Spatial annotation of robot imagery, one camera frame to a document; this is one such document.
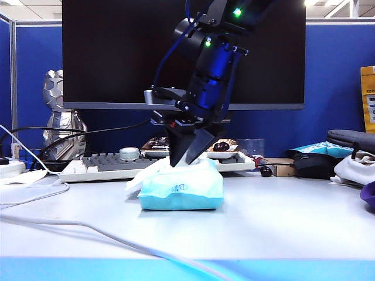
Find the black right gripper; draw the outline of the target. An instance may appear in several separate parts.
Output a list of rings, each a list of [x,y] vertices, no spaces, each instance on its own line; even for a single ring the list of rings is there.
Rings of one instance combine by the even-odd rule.
[[[151,105],[162,107],[153,111],[151,122],[165,127],[172,167],[185,153],[186,163],[191,164],[224,135],[224,125],[230,122],[229,103],[229,96],[219,98],[214,108],[207,110],[191,102],[150,97]]]

